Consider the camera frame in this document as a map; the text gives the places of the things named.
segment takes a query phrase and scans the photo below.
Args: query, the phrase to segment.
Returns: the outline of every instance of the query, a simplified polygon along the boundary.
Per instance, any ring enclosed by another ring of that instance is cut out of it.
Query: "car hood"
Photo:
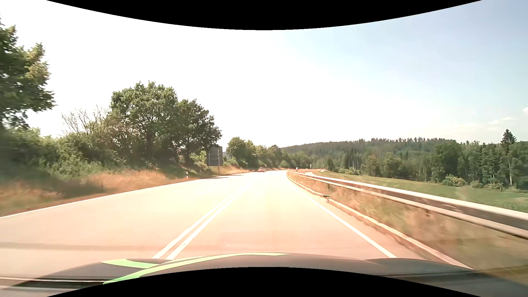
[[[379,275],[445,287],[442,284],[469,280],[495,287],[519,286],[471,269],[407,258],[353,259],[299,253],[240,253],[197,256],[175,260],[115,259],[78,266],[36,279],[20,279],[13,288],[48,288],[72,291],[157,274],[237,267],[295,267]]]

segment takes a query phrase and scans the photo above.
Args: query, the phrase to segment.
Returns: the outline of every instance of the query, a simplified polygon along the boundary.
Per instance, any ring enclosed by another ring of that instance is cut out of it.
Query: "shrub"
[[[473,188],[482,188],[482,184],[476,180],[469,183],[469,185],[472,186]]]
[[[458,178],[452,174],[446,176],[442,181],[443,185],[450,185],[451,187],[463,187],[467,185],[467,182],[463,178]]]
[[[517,181],[517,188],[520,190],[528,190],[528,177],[521,177]]]
[[[504,189],[504,185],[502,185],[502,183],[499,183],[499,182],[492,183],[491,187],[494,190],[501,190],[502,191]]]

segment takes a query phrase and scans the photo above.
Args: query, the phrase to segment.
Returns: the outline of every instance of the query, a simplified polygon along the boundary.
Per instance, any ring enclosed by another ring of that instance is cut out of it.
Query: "grass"
[[[408,181],[399,179],[375,178],[366,175],[349,175],[335,172],[314,172],[329,178],[381,185],[383,187],[420,192],[440,197],[480,203],[516,211],[528,212],[528,193],[478,189],[469,186],[449,187],[447,185]]]
[[[156,187],[172,183],[219,176],[212,171],[196,171],[183,167],[157,170],[109,171],[82,179],[58,180],[50,177],[34,179],[0,180],[0,216],[6,216],[44,207],[86,200],[110,194]],[[221,175],[250,172],[250,170],[223,166]]]

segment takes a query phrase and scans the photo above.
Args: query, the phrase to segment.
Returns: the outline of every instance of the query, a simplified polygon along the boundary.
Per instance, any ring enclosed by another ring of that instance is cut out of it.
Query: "asphalt road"
[[[290,252],[421,257],[294,185],[286,171],[195,180],[0,218],[0,276],[121,258]]]

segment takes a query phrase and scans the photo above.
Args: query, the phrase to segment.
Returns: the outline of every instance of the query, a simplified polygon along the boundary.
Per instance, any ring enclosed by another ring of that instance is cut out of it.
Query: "cloud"
[[[510,122],[510,121],[513,121],[513,120],[515,120],[514,117],[504,117],[501,120],[496,119],[496,120],[494,120],[492,122],[488,122],[488,124],[491,124],[491,125],[504,124],[504,122]]]

